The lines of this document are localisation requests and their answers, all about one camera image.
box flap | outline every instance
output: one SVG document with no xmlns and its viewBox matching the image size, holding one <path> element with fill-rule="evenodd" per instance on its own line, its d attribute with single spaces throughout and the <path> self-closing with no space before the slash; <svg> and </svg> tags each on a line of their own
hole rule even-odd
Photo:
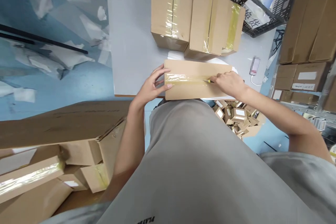
<svg viewBox="0 0 336 224">
<path fill-rule="evenodd" d="M 169 73 L 165 73 L 164 82 L 174 85 L 166 91 L 166 100 L 226 96 L 215 84 L 205 82 L 205 80 L 218 73 L 230 72 L 232 66 L 169 59 L 164 61 L 164 65 L 171 70 Z M 179 76 L 186 77 L 189 81 L 172 81 Z"/>
</svg>

t-shirt sleeve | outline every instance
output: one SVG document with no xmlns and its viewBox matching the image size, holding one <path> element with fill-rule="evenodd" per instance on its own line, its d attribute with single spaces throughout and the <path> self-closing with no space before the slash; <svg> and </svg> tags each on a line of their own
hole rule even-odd
<svg viewBox="0 0 336 224">
<path fill-rule="evenodd" d="M 336 223 L 336 167 L 306 153 L 263 153 L 261 159 L 328 223 Z"/>
</svg>

black metal rod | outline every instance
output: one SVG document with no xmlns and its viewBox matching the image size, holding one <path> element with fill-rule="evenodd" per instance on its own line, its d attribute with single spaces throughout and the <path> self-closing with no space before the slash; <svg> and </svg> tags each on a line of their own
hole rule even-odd
<svg viewBox="0 0 336 224">
<path fill-rule="evenodd" d="M 15 36 L 5 34 L 5 33 L 0 33 L 0 37 L 5 38 L 5 39 L 20 41 L 20 42 L 23 42 L 23 43 L 26 43 L 26 44 L 35 44 L 35 42 L 32 41 L 32 40 L 27 40 L 25 38 L 15 37 Z"/>
<path fill-rule="evenodd" d="M 21 31 L 21 30 L 12 28 L 12 27 L 2 25 L 2 24 L 0 24 L 0 30 L 2 30 L 4 32 L 8 32 L 8 33 L 13 33 L 13 34 L 16 34 L 16 35 L 19 35 L 19 36 L 22 36 L 22 37 L 27 37 L 27 38 L 32 39 L 32 40 L 37 40 L 37 41 L 43 42 L 45 44 L 52 44 L 52 45 L 63 47 L 63 48 L 69 49 L 69 50 L 77 51 L 77 52 L 80 52 L 80 53 L 83 53 L 83 54 L 88 54 L 88 51 L 86 51 L 86 50 L 79 49 L 77 47 L 72 47 L 70 45 L 66 45 L 66 44 L 63 44 L 63 43 L 60 43 L 60 42 L 57 42 L 57 41 L 54 41 L 54 40 L 43 38 L 43 37 L 28 33 L 28 32 L 25 32 L 25 31 Z"/>
</svg>

yellow tape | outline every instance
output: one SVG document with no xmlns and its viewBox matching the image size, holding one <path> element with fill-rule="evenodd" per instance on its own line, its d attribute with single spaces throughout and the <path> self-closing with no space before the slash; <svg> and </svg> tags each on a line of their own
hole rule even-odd
<svg viewBox="0 0 336 224">
<path fill-rule="evenodd" d="M 238 19 L 239 19 L 239 14 L 240 14 L 240 5 L 236 3 L 232 3 L 232 16 L 230 20 L 230 27 L 229 27 L 229 33 L 228 33 L 228 38 L 226 41 L 226 49 L 228 50 L 233 50 L 233 45 L 235 43 L 235 38 L 236 38 L 236 32 L 237 32 L 237 24 L 238 24 Z"/>
</svg>

brown cardboard box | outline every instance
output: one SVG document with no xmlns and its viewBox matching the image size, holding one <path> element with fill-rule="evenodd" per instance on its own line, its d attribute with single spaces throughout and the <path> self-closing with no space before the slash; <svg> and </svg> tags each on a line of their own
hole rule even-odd
<svg viewBox="0 0 336 224">
<path fill-rule="evenodd" d="M 294 50 L 293 63 L 308 62 L 327 0 L 308 0 Z"/>
<path fill-rule="evenodd" d="M 193 0 L 186 58 L 210 60 L 221 55 L 229 4 L 229 0 Z"/>
<path fill-rule="evenodd" d="M 223 113 L 223 111 L 221 110 L 220 107 L 218 107 L 218 106 L 216 105 L 216 106 L 213 107 L 212 110 L 215 112 L 216 116 L 217 116 L 219 119 L 221 119 L 221 120 L 223 119 L 223 117 L 224 117 L 224 113 Z"/>
<path fill-rule="evenodd" d="M 82 167 L 81 170 L 92 193 L 105 190 L 110 183 L 103 163 Z"/>
<path fill-rule="evenodd" d="M 118 146 L 111 140 L 102 148 L 102 140 L 125 120 L 129 105 L 130 101 L 81 102 L 24 120 L 0 122 L 0 149 L 60 144 L 68 164 L 95 165 L 103 160 L 108 166 L 106 146 Z"/>
<path fill-rule="evenodd" d="M 291 63 L 308 0 L 295 0 L 280 49 L 280 64 Z"/>
<path fill-rule="evenodd" d="M 336 112 L 336 78 L 330 88 L 329 95 L 324 103 L 323 109 L 330 112 Z"/>
<path fill-rule="evenodd" d="M 295 76 L 297 65 L 280 65 L 276 73 L 274 88 L 290 90 Z"/>
<path fill-rule="evenodd" d="M 336 51 L 336 0 L 328 0 L 309 62 L 332 61 Z"/>
<path fill-rule="evenodd" d="M 64 169 L 64 174 L 59 176 L 58 179 L 70 186 L 74 191 L 89 189 L 89 185 L 81 171 L 81 166 L 67 165 Z"/>
<path fill-rule="evenodd" d="M 245 18 L 245 8 L 230 1 L 227 16 L 226 26 L 229 29 L 223 40 L 222 56 L 238 52 Z"/>
<path fill-rule="evenodd" d="M 54 216 L 75 208 L 86 207 L 99 203 L 104 191 L 92 193 L 91 190 L 72 192 L 54 213 Z"/>
<path fill-rule="evenodd" d="M 326 62 L 298 65 L 292 90 L 322 91 L 330 65 Z"/>
<path fill-rule="evenodd" d="M 189 43 L 193 0 L 152 0 L 150 30 L 159 47 L 184 51 Z"/>
<path fill-rule="evenodd" d="M 48 218 L 72 189 L 57 178 L 0 204 L 1 223 L 37 224 Z"/>
<path fill-rule="evenodd" d="M 26 160 L 26 158 L 24 156 L 28 152 L 31 153 L 31 151 L 33 150 L 1 159 L 2 163 L 8 163 L 8 165 L 6 170 L 0 171 L 0 191 L 3 191 L 3 193 L 0 194 L 0 203 L 13 199 L 63 174 L 64 164 L 60 158 L 61 152 L 58 145 L 37 148 L 29 164 L 25 165 L 26 162 L 24 162 L 24 160 Z M 15 167 L 21 167 L 8 171 L 9 164 L 13 169 Z"/>
<path fill-rule="evenodd" d="M 309 93 L 293 92 L 292 102 L 317 105 L 319 98 L 319 96 Z"/>
<path fill-rule="evenodd" d="M 231 110 L 232 114 L 232 121 L 236 123 L 243 123 L 244 120 L 247 118 L 246 111 L 240 108 L 233 108 Z"/>
<path fill-rule="evenodd" d="M 169 59 L 164 61 L 164 65 L 171 70 L 169 73 L 164 74 L 164 83 L 174 85 L 173 88 L 166 91 L 166 100 L 226 96 L 214 83 L 207 83 L 205 81 L 208 80 L 210 76 L 217 75 L 219 72 L 230 72 L 232 66 Z M 181 78 L 191 77 L 191 79 L 184 82 L 170 80 L 170 76 L 176 79 L 177 75 L 181 76 Z"/>
</svg>

